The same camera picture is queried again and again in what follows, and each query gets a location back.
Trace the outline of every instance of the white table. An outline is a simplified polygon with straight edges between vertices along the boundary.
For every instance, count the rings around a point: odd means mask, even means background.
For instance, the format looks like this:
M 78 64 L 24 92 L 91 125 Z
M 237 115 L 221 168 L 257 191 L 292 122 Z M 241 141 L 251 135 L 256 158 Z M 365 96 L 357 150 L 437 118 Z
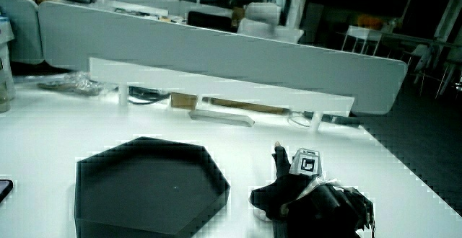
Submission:
M 252 128 L 191 120 L 165 103 L 118 106 L 117 94 L 81 97 L 17 84 L 0 114 L 0 178 L 14 189 L 0 204 L 2 237 L 75 237 L 75 167 L 80 159 L 139 136 L 205 146 L 231 185 L 227 206 L 195 237 L 272 237 L 250 192 L 275 178 L 274 143 L 323 157 L 327 177 L 375 203 L 376 237 L 459 237 L 461 217 L 363 128 L 321 123 L 319 132 L 280 115 L 254 113 Z M 360 233 L 370 237 L 369 232 Z

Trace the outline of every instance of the black hexagonal tray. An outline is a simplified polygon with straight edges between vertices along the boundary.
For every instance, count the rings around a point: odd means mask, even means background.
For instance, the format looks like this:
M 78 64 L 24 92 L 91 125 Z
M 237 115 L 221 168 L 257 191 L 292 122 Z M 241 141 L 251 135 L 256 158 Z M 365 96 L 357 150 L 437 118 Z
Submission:
M 78 238 L 191 237 L 230 193 L 203 146 L 141 137 L 77 162 Z

